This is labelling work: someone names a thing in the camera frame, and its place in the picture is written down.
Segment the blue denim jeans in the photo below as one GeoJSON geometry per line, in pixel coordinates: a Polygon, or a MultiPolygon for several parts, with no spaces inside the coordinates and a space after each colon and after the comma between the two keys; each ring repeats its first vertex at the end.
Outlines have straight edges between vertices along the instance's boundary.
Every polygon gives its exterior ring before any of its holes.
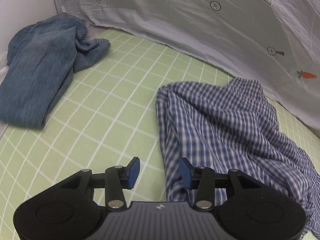
{"type": "Polygon", "coordinates": [[[41,129],[73,75],[101,60],[104,38],[87,40],[83,20],[58,14],[21,29],[10,41],[8,72],[1,83],[1,121],[41,129]]]}

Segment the blue white plaid shirt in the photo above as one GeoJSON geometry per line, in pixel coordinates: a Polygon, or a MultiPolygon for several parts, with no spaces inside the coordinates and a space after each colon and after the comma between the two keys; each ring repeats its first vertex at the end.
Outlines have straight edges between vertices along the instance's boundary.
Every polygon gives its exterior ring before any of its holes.
{"type": "Polygon", "coordinates": [[[308,154],[280,132],[258,81],[170,83],[157,92],[156,113],[168,201],[195,202],[180,175],[183,157],[217,173],[236,168],[300,204],[304,232],[319,236],[319,174],[308,154]]]}

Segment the grey printed bedsheet with carrots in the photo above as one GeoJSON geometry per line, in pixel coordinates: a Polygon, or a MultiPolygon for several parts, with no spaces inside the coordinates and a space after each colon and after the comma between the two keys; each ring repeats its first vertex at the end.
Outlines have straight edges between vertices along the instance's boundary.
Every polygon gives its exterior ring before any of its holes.
{"type": "Polygon", "coordinates": [[[258,80],[319,130],[319,0],[54,0],[58,12],[114,27],[258,80]]]}

